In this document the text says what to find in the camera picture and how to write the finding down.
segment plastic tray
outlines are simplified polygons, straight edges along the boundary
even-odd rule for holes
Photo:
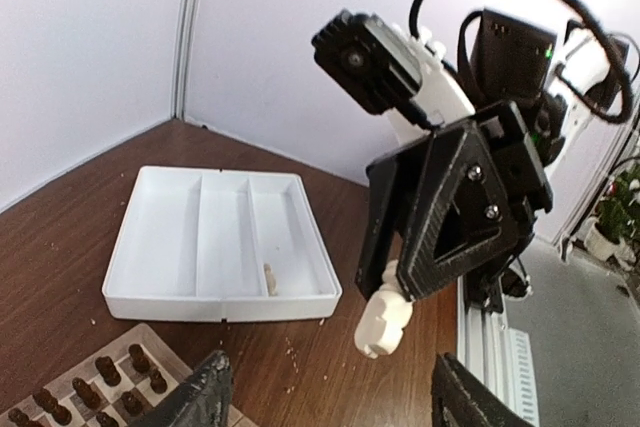
[[[146,166],[102,293],[116,318],[242,322],[328,317],[342,288],[299,176]]]

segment white pot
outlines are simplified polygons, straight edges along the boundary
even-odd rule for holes
[[[594,223],[584,238],[584,246],[596,259],[605,261],[614,254],[619,244],[609,242],[596,228],[596,224]]]

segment brown table surface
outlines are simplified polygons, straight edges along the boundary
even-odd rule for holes
[[[150,323],[185,362],[196,366],[222,341],[235,371],[233,403],[263,427],[430,425],[435,354],[455,349],[455,287],[416,305],[392,356],[366,359],[353,345],[364,308],[353,276],[367,190],[179,121],[123,143],[0,215],[0,412],[135,325],[109,315],[101,287],[143,165],[300,174],[344,289],[324,325]]]

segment potted plant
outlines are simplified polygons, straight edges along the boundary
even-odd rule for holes
[[[622,201],[615,197],[603,198],[596,207],[598,220],[584,239],[586,249],[595,258],[605,261],[620,246],[620,239],[633,234],[633,219]]]

